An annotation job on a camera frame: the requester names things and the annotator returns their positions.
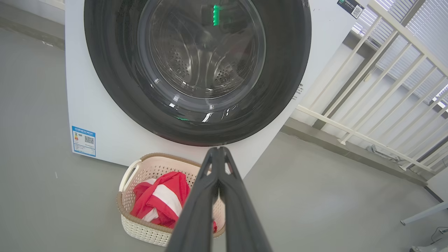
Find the black QR code sticker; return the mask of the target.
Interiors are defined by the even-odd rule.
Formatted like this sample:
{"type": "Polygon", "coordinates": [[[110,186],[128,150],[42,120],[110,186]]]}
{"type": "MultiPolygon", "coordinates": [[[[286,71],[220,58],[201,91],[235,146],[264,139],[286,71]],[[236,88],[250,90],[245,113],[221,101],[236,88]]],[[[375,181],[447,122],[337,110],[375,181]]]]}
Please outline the black QR code sticker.
{"type": "Polygon", "coordinates": [[[365,9],[356,0],[338,0],[337,4],[355,19],[358,19],[365,9]]]}

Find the white front-load washing machine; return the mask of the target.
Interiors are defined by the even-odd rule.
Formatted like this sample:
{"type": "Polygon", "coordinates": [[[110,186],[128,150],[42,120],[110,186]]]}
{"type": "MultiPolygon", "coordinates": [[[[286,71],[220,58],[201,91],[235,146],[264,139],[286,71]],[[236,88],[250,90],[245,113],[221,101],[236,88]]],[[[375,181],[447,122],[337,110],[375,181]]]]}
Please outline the white front-load washing machine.
{"type": "MultiPolygon", "coordinates": [[[[150,153],[201,163],[213,146],[191,146],[164,139],[140,126],[114,102],[96,73],[86,44],[84,1],[65,0],[66,89],[71,138],[72,126],[94,132],[96,157],[92,158],[124,166],[150,153]]],[[[220,145],[230,150],[242,176],[248,174],[270,145],[357,21],[337,1],[308,0],[312,38],[307,68],[281,114],[256,134],[220,145]]]]}

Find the white window blinds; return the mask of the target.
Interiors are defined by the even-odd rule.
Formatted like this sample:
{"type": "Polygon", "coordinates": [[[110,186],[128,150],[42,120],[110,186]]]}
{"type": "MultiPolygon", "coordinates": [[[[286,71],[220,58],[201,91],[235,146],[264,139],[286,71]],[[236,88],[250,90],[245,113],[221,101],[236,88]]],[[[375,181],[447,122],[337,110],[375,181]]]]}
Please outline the white window blinds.
{"type": "MultiPolygon", "coordinates": [[[[389,11],[397,21],[403,21],[404,17],[408,14],[417,0],[375,1],[385,10],[389,11]]],[[[363,37],[376,18],[377,15],[370,8],[366,8],[352,27],[352,31],[363,37]]],[[[442,62],[445,67],[448,68],[448,0],[426,0],[405,27],[414,35],[414,37],[420,40],[432,54],[437,56],[438,60],[442,62]]],[[[367,41],[373,45],[374,48],[378,49],[391,33],[392,27],[381,20],[367,41]]],[[[398,56],[399,52],[406,44],[407,41],[399,35],[396,40],[391,43],[390,48],[385,52],[381,59],[376,63],[376,67],[380,70],[385,70],[389,67],[390,64],[392,64],[392,60],[398,56]]],[[[419,52],[417,49],[411,47],[399,59],[394,67],[392,67],[387,75],[394,80],[401,77],[406,68],[408,68],[418,56],[419,52]]],[[[432,67],[433,65],[426,59],[402,85],[410,90],[432,67]]],[[[435,73],[432,73],[432,75],[413,92],[413,94],[421,98],[424,94],[429,92],[430,89],[432,89],[432,86],[441,78],[442,73],[439,70],[436,70],[435,73]]],[[[424,103],[429,105],[431,100],[435,101],[437,99],[434,99],[436,96],[440,96],[442,91],[446,91],[447,85],[448,81],[442,82],[438,89],[432,91],[432,93],[424,99],[424,103]]]]}

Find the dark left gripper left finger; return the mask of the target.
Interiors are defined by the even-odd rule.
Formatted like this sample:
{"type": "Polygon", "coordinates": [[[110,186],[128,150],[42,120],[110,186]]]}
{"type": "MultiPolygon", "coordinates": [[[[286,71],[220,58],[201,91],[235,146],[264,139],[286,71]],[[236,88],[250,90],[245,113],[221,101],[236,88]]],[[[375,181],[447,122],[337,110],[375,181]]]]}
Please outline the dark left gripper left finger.
{"type": "Polygon", "coordinates": [[[219,150],[208,150],[165,252],[211,252],[213,205],[219,195],[219,150]]]}

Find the blue energy label sticker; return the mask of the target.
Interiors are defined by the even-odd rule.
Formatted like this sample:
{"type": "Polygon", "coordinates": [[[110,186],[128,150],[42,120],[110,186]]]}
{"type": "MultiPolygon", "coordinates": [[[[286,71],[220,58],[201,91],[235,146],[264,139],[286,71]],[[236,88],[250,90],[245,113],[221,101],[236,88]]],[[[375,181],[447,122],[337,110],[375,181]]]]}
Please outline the blue energy label sticker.
{"type": "Polygon", "coordinates": [[[96,157],[96,134],[92,131],[72,126],[73,152],[96,157]]]}

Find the white metal railing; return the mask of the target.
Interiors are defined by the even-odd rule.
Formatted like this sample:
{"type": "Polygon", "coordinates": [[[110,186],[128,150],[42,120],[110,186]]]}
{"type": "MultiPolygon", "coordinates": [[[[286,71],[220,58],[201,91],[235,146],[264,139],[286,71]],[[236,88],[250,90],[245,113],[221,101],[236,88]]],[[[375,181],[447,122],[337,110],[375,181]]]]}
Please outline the white metal railing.
{"type": "Polygon", "coordinates": [[[348,35],[354,45],[343,45],[324,69],[311,98],[298,105],[293,118],[317,128],[342,145],[354,144],[395,161],[403,170],[426,171],[431,176],[448,164],[448,85],[446,91],[427,105],[424,99],[448,81],[448,68],[405,27],[426,0],[416,0],[403,21],[372,0],[366,7],[377,18],[361,37],[348,35]],[[378,48],[368,42],[383,20],[392,27],[391,35],[378,48]],[[407,44],[385,70],[376,63],[398,36],[407,44]],[[396,80],[388,72],[411,47],[419,56],[396,80]],[[425,60],[433,67],[410,90],[402,84],[425,60]],[[421,98],[413,92],[439,70],[442,78],[421,98]]]}

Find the steel washer drum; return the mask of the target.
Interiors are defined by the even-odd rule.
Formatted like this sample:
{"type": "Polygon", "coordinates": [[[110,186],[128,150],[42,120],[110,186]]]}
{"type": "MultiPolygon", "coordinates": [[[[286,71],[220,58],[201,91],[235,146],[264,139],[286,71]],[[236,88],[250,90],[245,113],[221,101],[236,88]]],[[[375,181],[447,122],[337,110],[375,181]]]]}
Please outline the steel washer drum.
{"type": "Polygon", "coordinates": [[[251,0],[159,0],[147,11],[150,59],[176,91],[216,99],[253,87],[265,35],[251,0]]]}

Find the washing machine glass door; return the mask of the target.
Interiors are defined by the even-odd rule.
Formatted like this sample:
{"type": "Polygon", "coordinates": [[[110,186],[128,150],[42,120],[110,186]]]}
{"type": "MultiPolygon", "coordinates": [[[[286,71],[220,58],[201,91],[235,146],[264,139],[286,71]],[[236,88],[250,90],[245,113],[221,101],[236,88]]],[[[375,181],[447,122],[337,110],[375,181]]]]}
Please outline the washing machine glass door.
{"type": "Polygon", "coordinates": [[[96,73],[114,102],[164,139],[220,146],[246,139],[274,121],[307,68],[312,17],[308,0],[251,0],[262,21],[265,58],[255,84],[239,94],[197,99],[171,87],[150,59],[149,2],[85,0],[85,40],[96,73]]]}

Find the white floor pole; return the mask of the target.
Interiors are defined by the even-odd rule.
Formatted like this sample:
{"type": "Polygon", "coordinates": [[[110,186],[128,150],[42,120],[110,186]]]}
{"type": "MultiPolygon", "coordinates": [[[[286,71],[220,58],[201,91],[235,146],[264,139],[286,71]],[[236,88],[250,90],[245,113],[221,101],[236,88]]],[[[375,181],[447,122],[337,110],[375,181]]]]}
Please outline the white floor pole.
{"type": "Polygon", "coordinates": [[[409,224],[411,222],[417,221],[419,219],[428,217],[428,216],[430,216],[432,214],[435,214],[437,212],[443,211],[444,209],[448,209],[448,201],[439,203],[439,204],[435,205],[434,207],[431,207],[429,209],[426,209],[425,211],[422,211],[422,212],[420,212],[418,214],[415,214],[415,215],[413,215],[411,217],[408,217],[408,218],[406,218],[404,220],[401,220],[400,223],[402,225],[406,225],[406,224],[409,224]]]}

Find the cream basket with brown rim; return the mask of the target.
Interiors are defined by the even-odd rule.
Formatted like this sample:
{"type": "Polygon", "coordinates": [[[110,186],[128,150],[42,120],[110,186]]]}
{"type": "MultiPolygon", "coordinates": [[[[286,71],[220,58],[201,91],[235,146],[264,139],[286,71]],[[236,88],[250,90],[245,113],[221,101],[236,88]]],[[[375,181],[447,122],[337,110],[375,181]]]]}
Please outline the cream basket with brown rim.
{"type": "Polygon", "coordinates": [[[166,247],[174,229],[146,222],[130,214],[135,203],[133,189],[147,179],[158,179],[175,171],[186,175],[190,190],[195,183],[201,164],[191,160],[163,153],[152,153],[134,161],[123,176],[117,194],[117,207],[121,213],[124,230],[130,236],[159,246],[166,247]]]}

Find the red garment with white stripes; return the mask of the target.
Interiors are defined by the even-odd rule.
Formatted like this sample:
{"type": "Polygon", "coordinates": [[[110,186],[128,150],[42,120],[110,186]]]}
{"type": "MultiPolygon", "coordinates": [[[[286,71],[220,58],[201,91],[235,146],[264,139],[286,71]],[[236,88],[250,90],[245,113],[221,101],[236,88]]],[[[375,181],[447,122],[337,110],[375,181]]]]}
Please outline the red garment with white stripes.
{"type": "Polygon", "coordinates": [[[150,178],[133,189],[135,203],[130,214],[146,222],[174,229],[190,193],[186,175],[169,172],[150,178]]]}

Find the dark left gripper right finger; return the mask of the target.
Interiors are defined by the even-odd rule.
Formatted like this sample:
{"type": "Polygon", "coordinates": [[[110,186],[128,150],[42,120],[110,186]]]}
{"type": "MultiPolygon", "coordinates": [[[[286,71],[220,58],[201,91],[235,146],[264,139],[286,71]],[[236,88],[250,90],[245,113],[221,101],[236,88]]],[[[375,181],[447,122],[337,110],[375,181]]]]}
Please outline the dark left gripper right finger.
{"type": "Polygon", "coordinates": [[[273,252],[227,147],[219,148],[219,195],[225,204],[226,252],[273,252]]]}

